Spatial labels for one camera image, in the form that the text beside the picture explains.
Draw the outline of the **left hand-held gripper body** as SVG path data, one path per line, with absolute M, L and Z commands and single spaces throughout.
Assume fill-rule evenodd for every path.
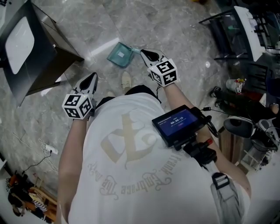
M 62 108 L 65 114 L 70 119 L 80 119 L 93 117 L 96 110 L 96 101 L 94 99 L 93 91 L 88 91 L 83 93 L 82 91 L 77 91 L 73 89 L 70 94 L 65 96 L 62 104 Z

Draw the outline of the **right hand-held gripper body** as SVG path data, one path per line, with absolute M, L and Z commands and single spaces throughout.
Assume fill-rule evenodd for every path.
M 147 69 L 152 79 L 160 86 L 166 87 L 178 81 L 178 71 L 173 59 L 157 63 Z

